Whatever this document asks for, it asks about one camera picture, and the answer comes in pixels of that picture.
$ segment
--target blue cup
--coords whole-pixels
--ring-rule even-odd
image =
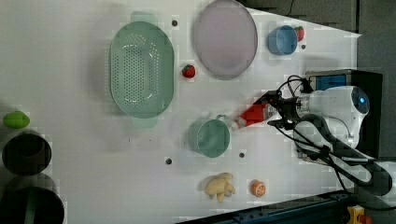
[[[268,49],[275,55],[289,55],[297,48],[297,34],[291,26],[276,28],[268,35]]]

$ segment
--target white table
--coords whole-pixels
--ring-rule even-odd
[[[0,115],[26,112],[28,129],[51,142],[44,173],[59,187],[68,223],[173,223],[340,189],[331,168],[299,160],[293,143],[266,124],[233,133],[217,159],[191,151],[186,131],[200,116],[241,112],[289,75],[356,68],[359,36],[250,10],[259,34],[256,58],[242,76],[221,81],[203,67],[191,42],[192,24],[210,2],[0,1]],[[134,10],[158,17],[176,53],[173,102],[146,130],[133,128],[108,87],[110,42]],[[302,25],[306,49],[270,54],[266,37],[281,24]],[[194,82],[178,73],[184,63],[197,67]],[[19,132],[2,124],[3,143]],[[223,172],[234,175],[236,194],[219,204],[203,189],[209,176]],[[267,187],[260,199],[248,192],[253,179]]]

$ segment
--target round plate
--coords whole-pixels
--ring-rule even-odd
[[[195,24],[194,42],[203,64],[221,79],[241,75],[257,51],[257,29],[250,13],[234,0],[210,4]]]

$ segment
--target black bucket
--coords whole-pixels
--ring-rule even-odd
[[[62,224],[64,204],[53,191],[29,187],[6,193],[0,202],[2,224]]]
[[[15,175],[36,175],[50,164],[50,144],[34,133],[21,133],[4,147],[3,163]]]

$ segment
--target teal cup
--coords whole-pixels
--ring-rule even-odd
[[[230,145],[230,130],[225,123],[225,115],[215,119],[198,119],[189,129],[188,138],[191,148],[209,158],[222,155]]]

